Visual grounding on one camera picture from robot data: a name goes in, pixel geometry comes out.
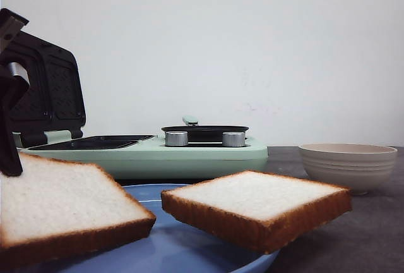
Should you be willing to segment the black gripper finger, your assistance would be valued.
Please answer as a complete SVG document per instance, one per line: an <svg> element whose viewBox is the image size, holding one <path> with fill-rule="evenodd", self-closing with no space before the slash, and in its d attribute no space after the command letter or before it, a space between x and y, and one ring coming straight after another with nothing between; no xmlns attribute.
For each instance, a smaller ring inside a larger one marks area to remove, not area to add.
<svg viewBox="0 0 404 273"><path fill-rule="evenodd" d="M23 169L13 138L10 112L30 87L26 69L12 62L1 66L1 172L19 176Z"/></svg>

